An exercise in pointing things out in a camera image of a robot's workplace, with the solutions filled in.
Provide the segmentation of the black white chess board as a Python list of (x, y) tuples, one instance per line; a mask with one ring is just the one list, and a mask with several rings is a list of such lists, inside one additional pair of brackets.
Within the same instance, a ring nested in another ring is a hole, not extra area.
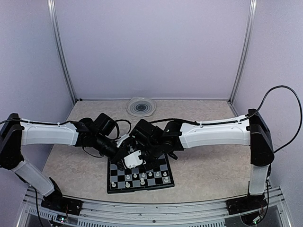
[[(137, 192), (137, 191), (145, 191), (145, 190), (159, 190), (165, 188), (171, 188), (175, 186), (173, 175), (171, 172), (169, 159), (167, 155), (166, 164), (160, 165), (160, 167), (155, 168), (150, 171), (143, 171), (141, 167), (136, 167), (133, 169), (126, 169), (120, 171), (117, 169), (116, 165), (111, 164), (110, 161), (107, 162), (107, 193), (108, 194), (117, 194), (117, 193), (129, 193), (129, 192)], [(159, 172), (160, 176), (155, 177), (155, 173)], [(167, 173), (167, 177), (169, 178), (169, 182), (165, 183), (163, 173)], [(142, 178), (142, 173), (145, 173), (145, 185), (140, 185), (140, 179)], [(137, 179), (133, 179), (133, 174), (137, 174)], [(116, 183), (116, 188), (112, 188), (111, 182)], [(125, 182), (129, 182), (130, 187), (125, 187)]]

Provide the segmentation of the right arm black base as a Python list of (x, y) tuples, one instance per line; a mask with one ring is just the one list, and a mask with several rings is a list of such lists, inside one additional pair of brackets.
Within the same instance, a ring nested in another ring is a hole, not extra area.
[(246, 196), (228, 199), (226, 206), (229, 215), (234, 215), (266, 207), (267, 201), (264, 193), (262, 195), (251, 195), (248, 192)]

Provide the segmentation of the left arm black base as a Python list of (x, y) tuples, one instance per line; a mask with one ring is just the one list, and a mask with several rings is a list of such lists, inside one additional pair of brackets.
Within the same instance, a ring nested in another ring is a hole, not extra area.
[(43, 197), (41, 206), (65, 214), (79, 216), (83, 201), (64, 197), (57, 183), (51, 177), (49, 179), (54, 185), (54, 191), (50, 195)]

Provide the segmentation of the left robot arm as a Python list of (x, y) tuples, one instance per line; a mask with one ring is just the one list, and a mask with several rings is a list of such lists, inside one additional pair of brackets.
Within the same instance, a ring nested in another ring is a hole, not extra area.
[(117, 122), (101, 113), (95, 120), (83, 118), (80, 121), (63, 123), (35, 122), (21, 119), (12, 113), (2, 122), (0, 130), (0, 166), (13, 171), (26, 183), (39, 191), (56, 210), (66, 206), (66, 199), (52, 178), (42, 174), (21, 154), (21, 147), (33, 144), (62, 144), (75, 147), (94, 148), (106, 156), (118, 168), (124, 170), (124, 156), (127, 152), (119, 148), (108, 135)]

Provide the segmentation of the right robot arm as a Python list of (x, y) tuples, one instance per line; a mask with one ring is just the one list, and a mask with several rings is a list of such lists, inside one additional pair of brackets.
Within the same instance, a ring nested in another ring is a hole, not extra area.
[(248, 114), (214, 121), (188, 121), (177, 118), (160, 120), (165, 129), (155, 126), (155, 121), (140, 120), (130, 133), (139, 147), (124, 158), (126, 167), (134, 168), (151, 163), (163, 154), (189, 148), (235, 144), (250, 147), (251, 174), (248, 195), (242, 206), (252, 210), (265, 190), (269, 167), (274, 160), (270, 130), (256, 109)]

